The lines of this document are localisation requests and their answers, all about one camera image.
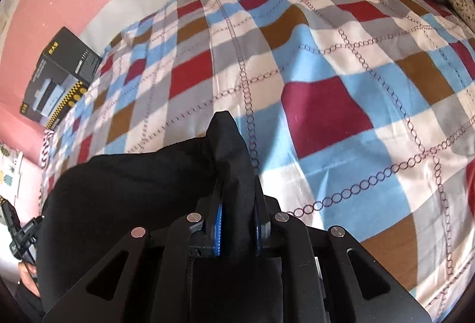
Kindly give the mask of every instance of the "mattress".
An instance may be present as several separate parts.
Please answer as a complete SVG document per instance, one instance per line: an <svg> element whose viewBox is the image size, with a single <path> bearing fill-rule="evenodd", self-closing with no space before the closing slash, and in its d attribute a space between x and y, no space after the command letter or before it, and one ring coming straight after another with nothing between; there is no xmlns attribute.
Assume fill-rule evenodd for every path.
<svg viewBox="0 0 475 323"><path fill-rule="evenodd" d="M104 56L85 98L45 139L42 201L75 164L199 136L213 112L229 110L265 194L284 210L315 227L346 227L434 321L466 288L474 271L474 35L444 7L19 0L9 24L2 64L35 63L41 40L62 25ZM21 35L32 43L23 52ZM245 76L239 56L227 55L236 57L235 42Z"/></svg>

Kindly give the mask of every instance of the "person's hand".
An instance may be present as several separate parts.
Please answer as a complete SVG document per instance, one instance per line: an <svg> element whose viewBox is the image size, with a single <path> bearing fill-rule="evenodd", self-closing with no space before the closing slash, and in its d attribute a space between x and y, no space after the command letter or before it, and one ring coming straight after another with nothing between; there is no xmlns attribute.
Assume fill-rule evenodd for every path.
<svg viewBox="0 0 475 323"><path fill-rule="evenodd" d="M29 274L26 265L28 265L28 269L32 275L36 275L36 267L34 265L28 263L18 263L18 271L20 272L21 282L32 294L34 294L36 297L40 297L38 287Z"/></svg>

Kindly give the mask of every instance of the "triangular cutout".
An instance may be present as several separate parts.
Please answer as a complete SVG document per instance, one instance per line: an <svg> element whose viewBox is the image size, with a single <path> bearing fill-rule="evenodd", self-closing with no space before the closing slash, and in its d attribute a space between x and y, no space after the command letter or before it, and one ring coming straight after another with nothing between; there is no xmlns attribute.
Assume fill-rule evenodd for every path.
<svg viewBox="0 0 475 323"><path fill-rule="evenodd" d="M371 300L390 291L390 285L376 273L353 249L348 250L351 266L355 272L363 298Z"/></svg>
<svg viewBox="0 0 475 323"><path fill-rule="evenodd" d="M97 277L87 285L86 291L92 295L111 301L127 262L128 252L120 252Z"/></svg>

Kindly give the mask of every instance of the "yellow checkered stripe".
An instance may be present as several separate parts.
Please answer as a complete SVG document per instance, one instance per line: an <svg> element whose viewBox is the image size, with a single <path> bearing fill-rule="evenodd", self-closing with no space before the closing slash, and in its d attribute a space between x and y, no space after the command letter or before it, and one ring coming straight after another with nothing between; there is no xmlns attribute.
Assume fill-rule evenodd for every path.
<svg viewBox="0 0 475 323"><path fill-rule="evenodd" d="M75 99L73 99L74 95L80 95L82 96L83 93L80 91L82 85L84 83L82 82L77 82L71 89L70 91L65 95L65 97L63 98L63 100L61 101L61 103L58 105L58 107L56 107L56 110L54 110L54 112L51 114L51 117L49 118L49 121L48 123L46 124L46 128L47 129L50 129L51 126L53 125L54 121L56 120L56 118L58 117L58 115L61 113L61 111L63 110L63 108L66 107L66 105L68 105L69 107L73 107L75 105Z"/></svg>

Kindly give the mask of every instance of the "brown square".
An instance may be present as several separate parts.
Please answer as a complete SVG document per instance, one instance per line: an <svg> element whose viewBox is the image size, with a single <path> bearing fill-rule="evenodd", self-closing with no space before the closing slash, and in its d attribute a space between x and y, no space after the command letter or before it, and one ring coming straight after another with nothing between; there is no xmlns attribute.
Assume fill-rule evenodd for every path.
<svg viewBox="0 0 475 323"><path fill-rule="evenodd" d="M59 172L59 174L62 176L63 173L67 170L67 164L69 162L69 158L66 158L64 161L63 161L63 164L61 165L61 171Z"/></svg>
<svg viewBox="0 0 475 323"><path fill-rule="evenodd" d="M134 37L134 40L132 41L132 47L147 43L150 40L150 37L151 37L151 27L148 30L146 30L143 34L137 37Z"/></svg>
<svg viewBox="0 0 475 323"><path fill-rule="evenodd" d="M396 61L396 63L416 85L429 105L433 105L454 93L428 53L415 53Z"/></svg>
<svg viewBox="0 0 475 323"><path fill-rule="evenodd" d="M399 0L399 1L419 16L422 16L428 13L427 9L425 9L424 7L416 3L414 0Z"/></svg>
<svg viewBox="0 0 475 323"><path fill-rule="evenodd" d="M191 38L193 35L200 33L201 31L208 29L208 23L204 16L193 20L191 23L188 23L186 26L180 28L177 33L177 44L184 42L185 40Z"/></svg>
<svg viewBox="0 0 475 323"><path fill-rule="evenodd" d="M475 38L470 38L470 39L468 40L468 43L472 46L472 48L473 48L474 51L475 51Z"/></svg>
<svg viewBox="0 0 475 323"><path fill-rule="evenodd" d="M299 7L293 4L275 22L261 27L261 32L273 50L286 43L299 24L308 26L307 18Z"/></svg>
<svg viewBox="0 0 475 323"><path fill-rule="evenodd" d="M122 40L122 34L119 32L114 39L111 40L111 47L114 48Z"/></svg>
<svg viewBox="0 0 475 323"><path fill-rule="evenodd" d="M362 245L405 289L417 286L417 237L412 215Z"/></svg>
<svg viewBox="0 0 475 323"><path fill-rule="evenodd" d="M102 93L97 96L96 100L94 101L93 112L102 107L102 105L105 103L106 97L107 90L102 91Z"/></svg>
<svg viewBox="0 0 475 323"><path fill-rule="evenodd" d="M109 128L109 134L107 135L107 145L129 131L130 119L132 118L134 107L135 102L132 102L130 105L114 114L111 121L111 127Z"/></svg>

